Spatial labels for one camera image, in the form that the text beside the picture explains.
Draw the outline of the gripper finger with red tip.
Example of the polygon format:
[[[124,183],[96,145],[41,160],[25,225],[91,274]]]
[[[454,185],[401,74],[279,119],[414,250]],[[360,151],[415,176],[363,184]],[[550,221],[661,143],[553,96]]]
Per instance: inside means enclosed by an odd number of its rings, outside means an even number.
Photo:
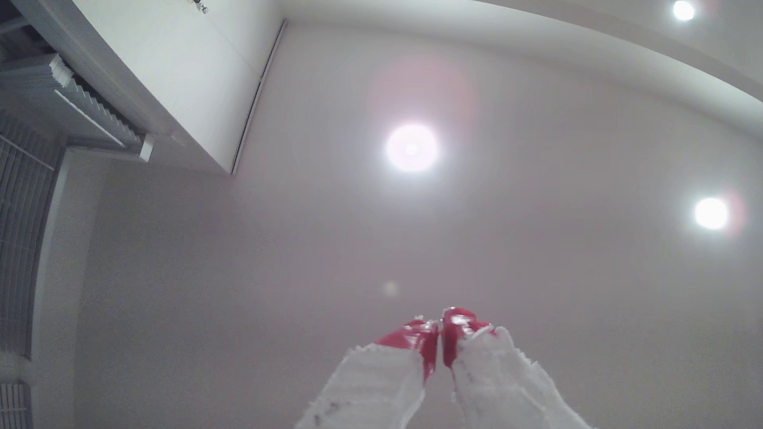
[[[414,318],[347,351],[295,428],[406,428],[434,374],[440,324]]]
[[[465,428],[590,428],[506,327],[462,307],[443,312],[443,361]]]

